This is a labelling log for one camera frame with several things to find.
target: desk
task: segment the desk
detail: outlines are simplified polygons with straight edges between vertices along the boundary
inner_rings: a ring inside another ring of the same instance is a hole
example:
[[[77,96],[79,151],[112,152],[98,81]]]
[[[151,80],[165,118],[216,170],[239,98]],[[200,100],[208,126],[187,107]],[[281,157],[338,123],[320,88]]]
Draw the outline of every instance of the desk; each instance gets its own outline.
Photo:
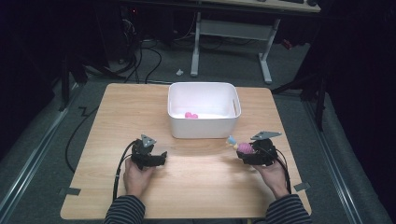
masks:
[[[170,134],[167,85],[110,84],[107,86],[90,135],[70,185],[81,189],[67,195],[64,219],[104,218],[112,202],[117,165],[123,150],[140,134],[157,140],[152,151],[168,151],[142,197],[145,218],[263,217],[275,200],[260,175],[237,159],[226,139],[176,139]],[[288,162],[292,186],[300,184],[288,138],[271,92],[265,88],[236,88],[242,108],[233,136],[250,142],[258,131],[282,132],[273,138]],[[119,194],[125,193],[122,178]],[[304,191],[297,192],[305,209]]]
[[[257,0],[200,0],[199,4],[202,4],[202,2],[229,4],[244,7],[265,7],[300,12],[320,12],[319,6],[311,7],[306,3],[306,1],[303,4],[296,4],[279,0],[267,0],[265,2],[259,2]],[[272,26],[227,21],[201,20],[201,13],[198,12],[195,25],[195,43],[194,51],[192,53],[191,76],[198,76],[200,35],[219,35],[266,41],[263,52],[259,53],[259,62],[262,67],[262,75],[264,77],[265,83],[271,84],[272,79],[268,69],[267,57],[274,42],[279,23],[279,18],[275,19]]]

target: hand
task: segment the hand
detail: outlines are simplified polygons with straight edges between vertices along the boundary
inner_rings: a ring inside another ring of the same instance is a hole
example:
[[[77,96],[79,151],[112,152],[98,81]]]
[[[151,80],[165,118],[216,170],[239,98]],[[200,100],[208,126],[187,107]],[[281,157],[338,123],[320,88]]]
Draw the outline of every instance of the hand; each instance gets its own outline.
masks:
[[[270,166],[253,165],[253,168],[262,175],[264,183],[271,189],[276,199],[289,194],[286,186],[285,170],[277,160]]]
[[[134,195],[136,198],[141,197],[147,186],[152,173],[155,170],[154,167],[140,170],[136,163],[131,160],[125,160],[125,173],[123,175],[124,185],[127,195]]]

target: black cable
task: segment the black cable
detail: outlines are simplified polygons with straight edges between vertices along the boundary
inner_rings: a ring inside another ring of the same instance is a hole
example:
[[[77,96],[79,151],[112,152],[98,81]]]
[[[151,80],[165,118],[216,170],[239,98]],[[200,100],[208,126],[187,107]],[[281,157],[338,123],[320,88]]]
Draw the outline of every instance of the black cable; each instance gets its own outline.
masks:
[[[228,39],[229,39],[229,38],[224,37],[224,38],[223,38],[223,41],[226,42],[226,43],[233,44],[233,45],[238,45],[238,46],[248,45],[248,44],[250,44],[250,42],[253,42],[253,43],[254,43],[254,42],[258,42],[258,40],[249,39],[249,40],[244,40],[245,42],[243,42],[243,43],[238,43],[238,42],[231,41],[231,40],[228,40]]]
[[[91,111],[91,113],[89,113],[87,116],[85,116],[85,118],[79,123],[79,125],[77,126],[77,128],[73,131],[72,135],[71,135],[70,138],[69,138],[69,141],[67,142],[66,149],[65,149],[65,151],[64,151],[64,157],[65,157],[65,159],[66,159],[66,164],[67,164],[67,166],[69,167],[69,169],[70,169],[73,173],[74,173],[76,170],[72,167],[72,165],[70,164],[69,159],[68,159],[68,151],[69,151],[70,143],[72,142],[74,136],[76,135],[78,129],[81,127],[81,125],[84,123],[84,121],[85,121],[87,118],[89,118],[90,115],[92,115],[93,112],[95,112],[98,108],[99,108],[99,106],[97,106],[93,111]]]
[[[134,61],[133,61],[133,59],[132,59],[132,60],[130,60],[130,61],[128,62],[128,64],[127,64],[125,67],[121,68],[120,70],[114,71],[114,72],[112,71],[112,73],[118,75],[118,74],[121,74],[121,73],[124,73],[124,72],[130,70],[130,69],[133,68],[133,67],[134,67]],[[89,69],[88,67],[85,67],[85,71],[86,71],[87,73],[91,74],[91,75],[94,75],[94,76],[105,76],[105,74],[100,73],[100,72],[94,72],[94,71],[92,71],[91,69]]]
[[[134,66],[134,70],[131,72],[131,74],[125,78],[124,83],[128,82],[128,79],[135,73],[135,78],[136,78],[136,83],[139,83],[139,76],[137,75],[137,68],[140,66],[140,64],[142,63],[142,57],[143,57],[143,53],[142,53],[142,43],[140,43],[139,45],[139,52],[140,52],[140,58],[139,58],[139,62],[137,65]]]
[[[169,82],[169,81],[161,81],[161,80],[150,79],[150,80],[148,80],[148,83],[172,85],[172,84],[174,84],[175,82]]]
[[[217,38],[215,38],[215,37],[212,37],[212,38],[207,38],[208,40],[217,40]],[[206,47],[204,47],[203,46],[203,44],[201,43],[201,41],[200,41],[200,48],[202,48],[202,49],[218,49],[218,48],[220,48],[221,46],[222,46],[222,44],[223,44],[223,38],[221,38],[220,40],[219,40],[219,44],[217,45],[217,46],[215,46],[214,48],[206,48]]]
[[[285,171],[286,186],[287,186],[289,194],[291,194],[291,185],[290,185],[290,175],[289,175],[289,171],[288,171],[288,163],[287,163],[286,158],[283,155],[283,153],[281,151],[279,151],[278,149],[276,150],[276,151],[278,151],[280,153],[280,155],[282,155],[283,160],[285,161],[285,163],[283,163],[283,161],[281,161],[279,158],[274,157],[271,153],[268,152],[267,149],[265,149],[263,147],[258,147],[258,148],[263,150],[265,153],[267,153],[270,157],[272,157],[273,160],[278,161],[279,164],[282,166],[283,170]]]
[[[196,24],[196,22],[195,22],[196,17],[197,17],[197,12],[194,12],[193,17],[192,17],[192,21],[191,21],[190,29],[187,31],[187,33],[185,35],[183,35],[180,38],[174,39],[173,41],[178,41],[178,40],[182,40],[182,39],[194,36],[194,35],[191,34],[191,30],[194,27],[194,24]]]
[[[151,51],[157,53],[158,56],[160,56],[160,60],[158,61],[157,65],[146,75],[145,84],[148,84],[149,76],[151,75],[151,73],[153,73],[155,71],[155,69],[158,68],[158,66],[160,66],[161,61],[163,60],[163,57],[161,56],[161,54],[157,50],[155,50],[155,49],[147,49],[147,50],[151,50]]]
[[[193,37],[193,35],[189,36],[189,37],[186,37],[184,39],[174,40],[174,41],[172,41],[172,43],[174,43],[176,45],[179,45],[179,46],[182,46],[182,47],[190,47],[190,46],[194,45],[194,40],[193,39],[189,40],[189,38],[192,38],[192,37]],[[188,44],[180,44],[179,42],[182,42],[182,41],[188,41]]]
[[[130,144],[128,145],[128,147],[125,148],[124,152],[122,153],[119,166],[117,167],[116,177],[115,177],[115,179],[114,179],[113,202],[114,202],[114,200],[117,199],[117,191],[118,191],[118,189],[119,189],[119,179],[120,179],[120,172],[121,172],[122,163],[125,161],[126,158],[128,158],[128,156],[125,157],[125,154],[126,154],[126,152],[128,151],[128,149],[129,149],[135,142],[136,142],[136,141],[133,141],[132,143],[130,143]]]

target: person's right hand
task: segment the person's right hand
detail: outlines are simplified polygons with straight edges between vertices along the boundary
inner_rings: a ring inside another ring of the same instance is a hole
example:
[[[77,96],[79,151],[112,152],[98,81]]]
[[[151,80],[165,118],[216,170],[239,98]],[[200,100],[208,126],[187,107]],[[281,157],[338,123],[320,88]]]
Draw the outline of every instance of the person's right hand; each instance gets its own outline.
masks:
[[[274,193],[276,199],[289,194],[286,185],[285,170],[278,161],[275,161],[270,166],[253,165],[253,168],[259,171],[262,180],[264,180],[264,183]]]

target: pink toy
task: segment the pink toy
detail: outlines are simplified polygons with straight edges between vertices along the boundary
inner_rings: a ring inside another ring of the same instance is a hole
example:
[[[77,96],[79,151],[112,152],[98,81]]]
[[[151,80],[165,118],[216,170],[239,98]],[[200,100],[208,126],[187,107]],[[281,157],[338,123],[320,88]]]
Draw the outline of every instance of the pink toy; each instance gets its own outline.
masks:
[[[184,118],[186,118],[186,119],[198,119],[198,115],[192,114],[191,112],[186,112],[186,114],[184,114]]]
[[[241,143],[241,144],[239,144],[237,150],[239,152],[244,153],[244,154],[253,154],[254,153],[254,149],[249,143]]]

